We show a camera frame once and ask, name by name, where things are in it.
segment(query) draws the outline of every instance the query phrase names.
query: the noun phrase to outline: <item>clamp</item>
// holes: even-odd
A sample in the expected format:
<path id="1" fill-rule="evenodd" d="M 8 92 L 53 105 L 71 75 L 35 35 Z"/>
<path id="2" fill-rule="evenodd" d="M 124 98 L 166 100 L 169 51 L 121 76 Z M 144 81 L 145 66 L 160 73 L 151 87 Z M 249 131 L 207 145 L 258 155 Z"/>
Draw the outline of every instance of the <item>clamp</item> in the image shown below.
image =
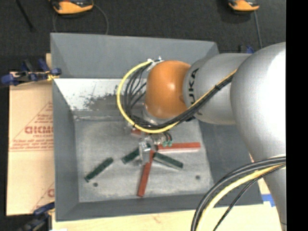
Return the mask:
<path id="1" fill-rule="evenodd" d="M 58 77 L 62 71 L 60 68 L 49 69 L 46 62 L 40 58 L 38 59 L 38 65 L 42 71 L 34 72 L 32 71 L 33 66 L 29 60 L 24 60 L 21 65 L 21 71 L 10 73 L 1 77 L 1 83 L 6 86 L 17 86 L 19 84 L 24 84 L 39 80 L 51 80 Z"/>

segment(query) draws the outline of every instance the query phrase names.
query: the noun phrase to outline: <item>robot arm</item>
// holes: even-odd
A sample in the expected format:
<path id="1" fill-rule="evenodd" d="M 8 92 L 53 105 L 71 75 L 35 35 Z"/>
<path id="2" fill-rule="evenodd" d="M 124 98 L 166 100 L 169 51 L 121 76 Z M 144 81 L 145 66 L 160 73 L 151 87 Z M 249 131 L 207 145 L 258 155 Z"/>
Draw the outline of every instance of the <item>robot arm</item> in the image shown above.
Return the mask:
<path id="1" fill-rule="evenodd" d="M 284 42 L 253 54 L 219 54 L 192 66 L 177 61 L 158 63 L 147 78 L 143 118 L 163 124 L 177 117 L 236 71 L 232 81 L 194 116 L 212 124 L 236 124 L 255 161 L 285 154 L 285 59 Z M 265 182 L 286 231 L 286 171 L 266 176 Z"/>

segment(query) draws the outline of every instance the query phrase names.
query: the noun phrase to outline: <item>dark floor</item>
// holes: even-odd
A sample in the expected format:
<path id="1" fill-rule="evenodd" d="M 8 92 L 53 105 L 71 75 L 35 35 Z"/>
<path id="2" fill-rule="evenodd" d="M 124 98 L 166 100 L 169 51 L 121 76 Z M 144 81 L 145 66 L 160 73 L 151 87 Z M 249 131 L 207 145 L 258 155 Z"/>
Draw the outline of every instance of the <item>dark floor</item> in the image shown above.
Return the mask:
<path id="1" fill-rule="evenodd" d="M 0 76 L 21 61 L 50 51 L 50 32 L 65 31 L 173 39 L 210 40 L 220 52 L 238 52 L 239 45 L 262 47 L 286 41 L 286 0 L 257 0 L 254 14 L 233 14 L 222 0 L 95 0 L 94 7 L 75 19 L 56 17 L 47 0 L 20 0 L 36 31 L 31 32 L 17 3 L 0 0 Z M 7 89 L 0 89 L 0 218 L 1 230 L 14 230 L 31 217 L 4 217 L 8 145 Z"/>

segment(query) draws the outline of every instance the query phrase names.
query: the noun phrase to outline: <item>cable bundle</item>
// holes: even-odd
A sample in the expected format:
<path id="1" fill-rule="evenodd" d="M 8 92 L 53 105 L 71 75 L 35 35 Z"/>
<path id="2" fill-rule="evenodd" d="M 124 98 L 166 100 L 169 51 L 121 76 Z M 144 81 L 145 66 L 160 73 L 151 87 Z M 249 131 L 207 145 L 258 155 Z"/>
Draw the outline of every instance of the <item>cable bundle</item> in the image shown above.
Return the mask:
<path id="1" fill-rule="evenodd" d="M 286 166 L 286 156 L 280 156 L 276 158 L 261 160 L 258 162 L 250 163 L 241 168 L 234 170 L 233 172 L 227 174 L 219 182 L 217 182 L 202 198 L 199 206 L 196 209 L 196 212 L 193 217 L 191 231 L 197 230 L 202 226 L 206 214 L 215 204 L 228 192 L 234 188 L 247 183 L 248 184 L 240 191 L 238 196 L 230 204 L 229 208 L 226 210 L 225 214 L 218 221 L 216 227 L 213 229 L 215 231 L 223 219 L 230 212 L 231 208 L 239 200 L 239 198 L 244 194 L 245 191 L 257 180 L 262 177 L 273 173 L 279 169 L 282 169 Z"/>
<path id="2" fill-rule="evenodd" d="M 122 114 L 122 116 L 135 128 L 147 132 L 147 133 L 161 133 L 165 132 L 172 127 L 189 120 L 193 117 L 193 115 L 204 105 L 211 97 L 215 95 L 219 90 L 221 90 L 224 86 L 229 84 L 232 81 L 232 78 L 236 72 L 234 70 L 232 73 L 230 73 L 228 76 L 224 77 L 219 83 L 217 83 L 215 86 L 213 86 L 207 93 L 205 93 L 203 96 L 201 96 L 194 104 L 192 104 L 185 112 L 178 115 L 175 118 L 170 119 L 167 122 L 164 122 L 162 124 L 153 124 L 149 121 L 144 120 L 142 117 L 138 117 L 132 113 L 132 108 L 136 104 L 136 102 L 145 94 L 143 92 L 136 100 L 133 101 L 133 99 L 137 96 L 137 94 L 144 88 L 146 83 L 141 84 L 141 78 L 142 74 L 145 70 L 152 67 L 157 62 L 160 62 L 161 60 L 156 61 L 147 61 L 142 64 L 139 64 L 132 68 L 127 74 L 123 77 L 122 81 L 120 82 L 120 85 L 117 90 L 116 94 L 116 100 L 118 108 Z M 131 78 L 128 81 L 128 84 L 125 88 L 124 95 L 123 95 L 123 106 L 121 104 L 120 96 L 121 91 L 123 88 L 123 85 L 125 81 L 131 76 Z"/>

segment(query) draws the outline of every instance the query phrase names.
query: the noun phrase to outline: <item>blue tape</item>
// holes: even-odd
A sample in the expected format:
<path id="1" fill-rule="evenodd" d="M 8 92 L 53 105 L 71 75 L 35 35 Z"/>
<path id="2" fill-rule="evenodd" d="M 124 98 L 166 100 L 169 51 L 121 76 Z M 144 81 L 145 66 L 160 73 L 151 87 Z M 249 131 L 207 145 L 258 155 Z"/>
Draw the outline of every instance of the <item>blue tape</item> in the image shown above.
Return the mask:
<path id="1" fill-rule="evenodd" d="M 268 194 L 262 194 L 262 200 L 265 202 L 265 201 L 269 201 L 270 202 L 270 206 L 271 207 L 275 207 L 275 202 L 271 196 L 270 193 Z"/>

